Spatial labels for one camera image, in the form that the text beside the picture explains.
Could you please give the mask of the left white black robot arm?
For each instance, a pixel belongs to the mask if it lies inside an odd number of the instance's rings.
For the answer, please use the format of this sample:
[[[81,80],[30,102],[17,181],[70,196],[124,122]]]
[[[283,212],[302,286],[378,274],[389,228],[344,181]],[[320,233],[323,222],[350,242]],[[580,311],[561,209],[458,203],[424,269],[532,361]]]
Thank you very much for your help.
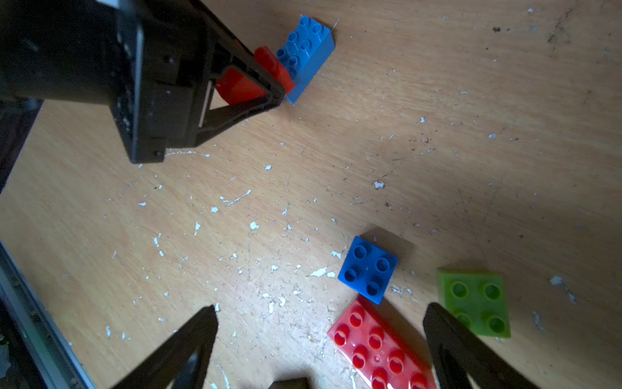
[[[283,87],[200,1],[4,1],[1,179],[45,100],[110,108],[129,160],[157,163],[280,105]]]

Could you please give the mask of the light blue long lego brick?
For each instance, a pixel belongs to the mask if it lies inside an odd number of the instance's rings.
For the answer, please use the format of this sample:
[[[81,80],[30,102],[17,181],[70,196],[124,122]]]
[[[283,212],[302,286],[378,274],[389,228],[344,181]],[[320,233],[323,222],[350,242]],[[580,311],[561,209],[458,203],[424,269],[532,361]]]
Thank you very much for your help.
[[[296,104],[334,50],[331,30],[309,16],[301,16],[296,29],[288,34],[286,43],[276,52],[276,58],[294,84],[293,90],[286,95],[292,105]]]

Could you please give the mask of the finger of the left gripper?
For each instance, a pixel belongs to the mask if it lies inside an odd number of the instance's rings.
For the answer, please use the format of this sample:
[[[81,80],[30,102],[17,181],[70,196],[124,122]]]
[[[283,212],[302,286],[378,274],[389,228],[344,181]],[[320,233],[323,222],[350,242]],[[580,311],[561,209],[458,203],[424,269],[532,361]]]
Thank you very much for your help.
[[[236,36],[214,14],[204,17],[207,29],[206,58],[202,81],[206,83],[194,146],[199,146],[232,126],[280,106],[285,90],[241,44]],[[212,109],[215,86],[229,70],[238,71],[244,78],[265,92],[262,97]]]

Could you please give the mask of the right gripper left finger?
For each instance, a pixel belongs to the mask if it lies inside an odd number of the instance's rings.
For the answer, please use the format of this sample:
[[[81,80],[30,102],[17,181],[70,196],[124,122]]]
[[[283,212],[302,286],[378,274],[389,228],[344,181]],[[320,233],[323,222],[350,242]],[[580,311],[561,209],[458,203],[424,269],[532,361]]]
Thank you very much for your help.
[[[202,388],[218,331],[215,306],[205,306],[116,388]]]

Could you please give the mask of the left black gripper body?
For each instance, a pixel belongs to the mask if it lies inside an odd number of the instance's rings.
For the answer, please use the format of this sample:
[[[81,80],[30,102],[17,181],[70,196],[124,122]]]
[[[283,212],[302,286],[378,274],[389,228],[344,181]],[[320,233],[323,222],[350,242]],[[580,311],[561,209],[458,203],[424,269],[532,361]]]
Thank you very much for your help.
[[[111,106],[135,164],[162,162],[169,148],[198,147],[215,83],[209,76],[220,27],[201,1],[114,5],[124,85]]]

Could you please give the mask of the small red lego brick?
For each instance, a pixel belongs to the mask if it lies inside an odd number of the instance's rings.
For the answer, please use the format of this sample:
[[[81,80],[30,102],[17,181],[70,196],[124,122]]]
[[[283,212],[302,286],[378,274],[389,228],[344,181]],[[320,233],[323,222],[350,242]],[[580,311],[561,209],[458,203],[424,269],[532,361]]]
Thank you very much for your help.
[[[254,52],[254,59],[279,82],[285,94],[294,89],[295,84],[286,68],[267,46],[257,48]],[[215,88],[229,105],[236,105],[266,95],[256,83],[233,68],[226,71],[225,76],[217,81]]]

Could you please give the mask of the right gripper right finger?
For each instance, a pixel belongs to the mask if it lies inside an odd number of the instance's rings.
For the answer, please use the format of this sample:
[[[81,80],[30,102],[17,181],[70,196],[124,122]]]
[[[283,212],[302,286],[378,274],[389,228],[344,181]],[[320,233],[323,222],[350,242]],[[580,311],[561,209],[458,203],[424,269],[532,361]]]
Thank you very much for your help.
[[[424,332],[440,388],[531,388],[530,380],[500,358],[438,303],[428,305]]]

